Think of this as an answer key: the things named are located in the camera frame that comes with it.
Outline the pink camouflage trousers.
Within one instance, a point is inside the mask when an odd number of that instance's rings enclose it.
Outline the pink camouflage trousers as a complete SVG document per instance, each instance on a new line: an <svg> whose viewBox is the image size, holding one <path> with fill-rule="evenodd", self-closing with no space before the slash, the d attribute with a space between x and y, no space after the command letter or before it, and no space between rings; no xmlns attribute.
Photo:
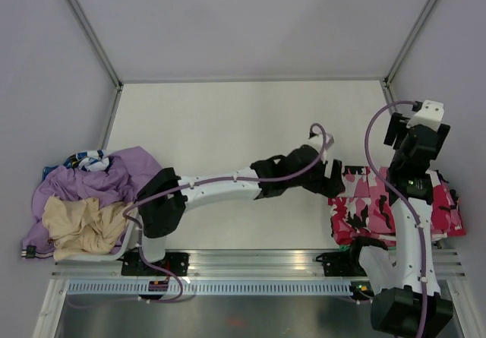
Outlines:
<svg viewBox="0 0 486 338"><path fill-rule="evenodd" d="M433 186L432 240L466 235L459 198L443 176L430 171ZM345 192L330 199L331 236L338 245L350 245L359 236L396 245L396 228L384 183L368 166L343 166Z"/></svg>

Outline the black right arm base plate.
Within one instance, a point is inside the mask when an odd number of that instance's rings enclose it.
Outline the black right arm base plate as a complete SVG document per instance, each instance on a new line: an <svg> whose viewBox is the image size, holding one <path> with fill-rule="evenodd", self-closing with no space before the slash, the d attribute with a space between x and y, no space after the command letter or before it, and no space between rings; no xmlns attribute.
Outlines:
<svg viewBox="0 0 486 338"><path fill-rule="evenodd" d="M324 276L328 277L363 277L365 271L351 258L348 251L326 252L316 256L315 261L321 264Z"/></svg>

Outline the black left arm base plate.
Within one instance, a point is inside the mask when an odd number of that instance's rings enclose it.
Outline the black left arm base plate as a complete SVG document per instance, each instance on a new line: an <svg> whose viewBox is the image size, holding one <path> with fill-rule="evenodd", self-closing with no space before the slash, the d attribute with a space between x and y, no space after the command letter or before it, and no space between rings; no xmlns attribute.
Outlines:
<svg viewBox="0 0 486 338"><path fill-rule="evenodd" d="M148 267L137 251L129 251L120 259L122 276L165 276L166 273ZM167 252L161 261L152 262L157 267L173 272L177 276L187 276L189 254L183 252Z"/></svg>

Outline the purple trousers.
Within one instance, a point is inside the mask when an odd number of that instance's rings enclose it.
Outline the purple trousers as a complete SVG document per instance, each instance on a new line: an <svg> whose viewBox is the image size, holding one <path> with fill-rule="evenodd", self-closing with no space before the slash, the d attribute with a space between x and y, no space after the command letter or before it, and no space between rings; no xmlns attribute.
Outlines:
<svg viewBox="0 0 486 338"><path fill-rule="evenodd" d="M161 165L142 147L131 147L103 156L97 170L78 166L70 158L49 173L33 193L31 210L34 224L22 241L21 257L43 259L54 254L54 242L42 224L42 215L50 197L61 201L79 201L90 197L99 200L101 207L115 202L135 201L137 193L159 171Z"/></svg>

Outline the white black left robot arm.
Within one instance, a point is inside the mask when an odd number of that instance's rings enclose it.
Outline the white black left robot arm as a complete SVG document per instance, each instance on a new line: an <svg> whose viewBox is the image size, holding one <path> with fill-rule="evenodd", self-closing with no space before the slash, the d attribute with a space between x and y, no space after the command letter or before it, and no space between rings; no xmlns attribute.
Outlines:
<svg viewBox="0 0 486 338"><path fill-rule="evenodd" d="M290 188L337 197L345 191L342 161L329 160L326 151L305 144L232 174L182 177L172 167L162 169L137 194L143 226L139 267L149 275L164 269L166 236L177 229L185 213L223 201L278 197Z"/></svg>

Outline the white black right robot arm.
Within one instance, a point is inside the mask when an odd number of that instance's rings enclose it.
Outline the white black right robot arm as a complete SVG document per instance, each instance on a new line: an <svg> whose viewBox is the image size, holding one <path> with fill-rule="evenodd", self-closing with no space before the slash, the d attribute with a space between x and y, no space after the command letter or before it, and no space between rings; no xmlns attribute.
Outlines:
<svg viewBox="0 0 486 338"><path fill-rule="evenodd" d="M373 289L371 326L397 337L436 337L453 317L442 298L432 256L433 180L429 170L450 126L443 110L393 114L384 140L395 150L386 186L396 227L396 260L383 242L359 237L346 255L356 274L366 273Z"/></svg>

